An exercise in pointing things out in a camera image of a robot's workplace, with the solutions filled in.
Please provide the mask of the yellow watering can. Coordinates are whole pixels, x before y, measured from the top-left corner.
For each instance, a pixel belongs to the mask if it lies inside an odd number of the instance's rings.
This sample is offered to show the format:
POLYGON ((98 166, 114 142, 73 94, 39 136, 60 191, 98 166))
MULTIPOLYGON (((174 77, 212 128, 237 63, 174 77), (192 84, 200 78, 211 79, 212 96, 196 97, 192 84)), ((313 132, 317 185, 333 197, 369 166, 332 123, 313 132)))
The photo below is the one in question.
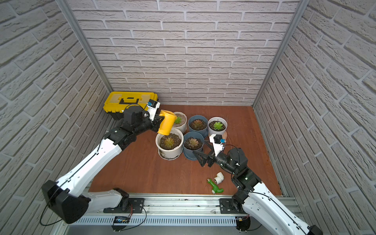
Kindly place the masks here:
POLYGON ((158 133, 164 136, 168 136, 177 119, 177 116, 173 112, 167 110, 161 110, 159 116, 163 117, 164 119, 160 124, 158 133))

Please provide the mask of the large white pot succulent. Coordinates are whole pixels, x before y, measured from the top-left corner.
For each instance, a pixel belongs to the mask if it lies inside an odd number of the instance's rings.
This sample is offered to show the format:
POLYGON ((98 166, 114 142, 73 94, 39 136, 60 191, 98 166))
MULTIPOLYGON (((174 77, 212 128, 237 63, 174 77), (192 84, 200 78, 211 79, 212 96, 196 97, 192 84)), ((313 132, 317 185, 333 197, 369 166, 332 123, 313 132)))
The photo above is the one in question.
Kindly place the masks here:
POLYGON ((167 136, 157 134, 155 141, 159 156, 169 161, 177 159, 183 152, 183 140, 184 136, 177 128, 172 128, 167 136))

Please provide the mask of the white pipe elbow fitting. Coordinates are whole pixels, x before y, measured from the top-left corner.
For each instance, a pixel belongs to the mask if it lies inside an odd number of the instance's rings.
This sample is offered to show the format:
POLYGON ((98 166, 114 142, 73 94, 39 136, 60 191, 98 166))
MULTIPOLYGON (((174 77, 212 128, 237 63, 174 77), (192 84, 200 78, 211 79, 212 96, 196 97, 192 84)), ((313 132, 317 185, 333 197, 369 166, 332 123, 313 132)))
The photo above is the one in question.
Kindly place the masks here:
POLYGON ((219 172, 215 177, 214 177, 214 182, 218 185, 224 181, 224 175, 222 172, 219 172))

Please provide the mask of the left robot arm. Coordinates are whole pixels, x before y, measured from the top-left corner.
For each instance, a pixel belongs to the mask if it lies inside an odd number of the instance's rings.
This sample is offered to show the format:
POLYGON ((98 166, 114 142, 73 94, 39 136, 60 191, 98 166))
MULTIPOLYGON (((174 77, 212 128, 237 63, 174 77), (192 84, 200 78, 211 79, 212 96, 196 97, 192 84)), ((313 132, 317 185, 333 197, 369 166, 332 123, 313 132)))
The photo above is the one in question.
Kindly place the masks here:
POLYGON ((117 155, 135 142, 137 136, 152 130, 157 132, 164 117, 156 112, 160 103, 150 100, 145 110, 140 105, 128 105, 120 126, 106 133, 97 147, 76 167, 57 181, 48 180, 42 187, 47 208, 67 224, 78 221, 85 213, 106 208, 126 209, 127 193, 118 188, 97 193, 84 190, 93 178, 117 155))

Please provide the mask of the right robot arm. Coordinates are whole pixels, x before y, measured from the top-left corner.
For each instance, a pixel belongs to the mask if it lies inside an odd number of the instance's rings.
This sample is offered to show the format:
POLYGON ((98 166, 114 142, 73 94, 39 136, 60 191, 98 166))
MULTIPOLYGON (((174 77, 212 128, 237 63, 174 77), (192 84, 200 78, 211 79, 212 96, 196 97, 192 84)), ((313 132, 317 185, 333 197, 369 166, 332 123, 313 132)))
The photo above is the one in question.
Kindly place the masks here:
POLYGON ((266 184, 248 167, 248 159, 241 148, 233 148, 227 154, 224 144, 206 141, 210 152, 194 151, 201 166, 211 167, 218 164, 232 175, 232 182, 238 189, 232 196, 231 207, 236 212, 243 212, 255 218, 274 235, 322 235, 316 225, 308 225, 283 203, 281 203, 266 184))

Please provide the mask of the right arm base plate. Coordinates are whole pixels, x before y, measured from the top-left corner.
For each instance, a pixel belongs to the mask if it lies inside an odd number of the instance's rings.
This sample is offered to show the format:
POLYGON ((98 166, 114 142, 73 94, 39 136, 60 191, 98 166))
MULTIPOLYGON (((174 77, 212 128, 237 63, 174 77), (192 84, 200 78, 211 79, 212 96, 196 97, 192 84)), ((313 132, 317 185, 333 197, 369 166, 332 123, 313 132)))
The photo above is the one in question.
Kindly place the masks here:
POLYGON ((221 214, 246 214, 242 205, 232 198, 220 198, 219 208, 221 214))

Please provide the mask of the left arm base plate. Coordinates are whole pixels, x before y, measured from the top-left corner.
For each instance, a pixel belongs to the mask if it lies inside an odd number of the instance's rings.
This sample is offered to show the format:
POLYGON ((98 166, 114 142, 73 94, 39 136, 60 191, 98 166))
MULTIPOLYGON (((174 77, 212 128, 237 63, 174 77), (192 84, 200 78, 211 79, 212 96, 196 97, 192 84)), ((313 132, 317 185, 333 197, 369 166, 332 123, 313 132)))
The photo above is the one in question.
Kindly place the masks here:
POLYGON ((123 199, 115 208, 105 208, 104 213, 125 213, 125 214, 138 214, 143 212, 145 199, 144 198, 127 198, 123 199))

